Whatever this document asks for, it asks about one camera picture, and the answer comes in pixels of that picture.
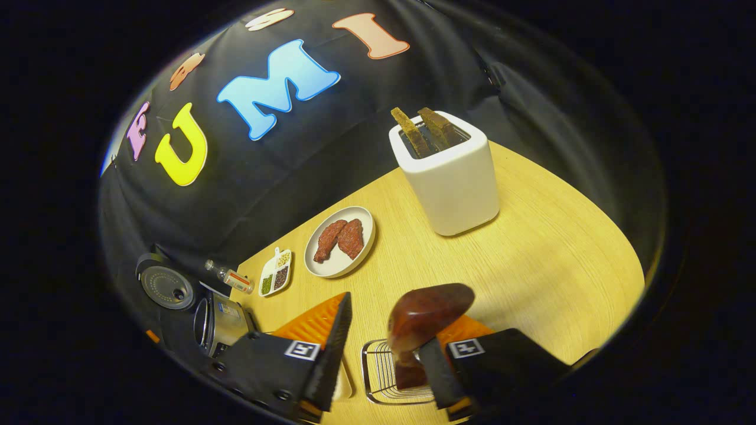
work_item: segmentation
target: white toaster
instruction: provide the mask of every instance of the white toaster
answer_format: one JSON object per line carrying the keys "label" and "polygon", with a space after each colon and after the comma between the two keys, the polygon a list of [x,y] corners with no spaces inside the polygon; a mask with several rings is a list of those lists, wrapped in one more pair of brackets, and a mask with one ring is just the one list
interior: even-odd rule
{"label": "white toaster", "polygon": [[[389,131],[389,140],[431,228],[451,236],[493,219],[499,213],[499,196],[485,134],[453,115],[438,110],[436,113],[454,125],[463,142],[415,159],[401,139],[400,126]],[[415,116],[412,123],[424,126],[420,116]]]}

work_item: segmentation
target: seeds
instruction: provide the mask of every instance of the seeds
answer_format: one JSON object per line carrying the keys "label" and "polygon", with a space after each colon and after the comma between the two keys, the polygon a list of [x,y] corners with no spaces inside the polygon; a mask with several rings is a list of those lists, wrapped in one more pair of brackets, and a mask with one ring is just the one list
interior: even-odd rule
{"label": "seeds", "polygon": [[273,289],[278,289],[286,283],[286,276],[289,273],[289,266],[282,268],[278,271],[276,274],[276,283],[273,286]]}
{"label": "seeds", "polygon": [[281,267],[282,265],[286,264],[289,261],[289,258],[291,258],[291,253],[283,253],[280,257],[278,257],[278,262],[276,263],[276,267]]}
{"label": "seeds", "polygon": [[273,281],[273,275],[270,275],[262,280],[262,293],[266,294],[271,292],[271,282]]}

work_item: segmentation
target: raw steak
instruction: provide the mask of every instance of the raw steak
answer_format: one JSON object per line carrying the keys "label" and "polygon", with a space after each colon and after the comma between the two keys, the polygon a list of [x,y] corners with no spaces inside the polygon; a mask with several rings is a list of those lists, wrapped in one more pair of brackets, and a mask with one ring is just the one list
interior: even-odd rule
{"label": "raw steak", "polygon": [[362,247],[362,222],[354,219],[347,223],[339,233],[339,249],[351,259],[357,258]]}
{"label": "raw steak", "polygon": [[333,246],[336,245],[336,237],[346,225],[346,220],[337,220],[328,225],[318,238],[318,251],[315,253],[314,260],[323,262],[330,257]]}

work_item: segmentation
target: bottle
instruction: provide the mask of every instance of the bottle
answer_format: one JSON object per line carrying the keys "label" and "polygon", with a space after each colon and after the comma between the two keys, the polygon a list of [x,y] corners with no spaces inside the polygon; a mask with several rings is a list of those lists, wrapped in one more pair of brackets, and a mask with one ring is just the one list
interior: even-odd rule
{"label": "bottle", "polygon": [[239,276],[235,270],[231,270],[228,267],[218,267],[211,259],[205,261],[205,269],[214,272],[221,282],[232,288],[236,288],[243,293],[252,292],[252,285],[249,281]]}

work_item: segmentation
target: letter m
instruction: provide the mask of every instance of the letter m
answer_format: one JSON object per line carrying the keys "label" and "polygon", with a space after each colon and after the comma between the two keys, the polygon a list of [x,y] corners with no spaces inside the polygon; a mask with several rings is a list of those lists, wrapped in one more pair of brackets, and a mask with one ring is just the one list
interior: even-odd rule
{"label": "letter m", "polygon": [[255,104],[281,112],[291,110],[287,81],[296,87],[296,98],[307,101],[336,84],[341,76],[326,71],[302,49],[301,39],[288,42],[268,56],[268,78],[238,76],[218,93],[218,102],[228,102],[249,125],[249,138],[259,140],[276,125],[273,114],[264,114]]}

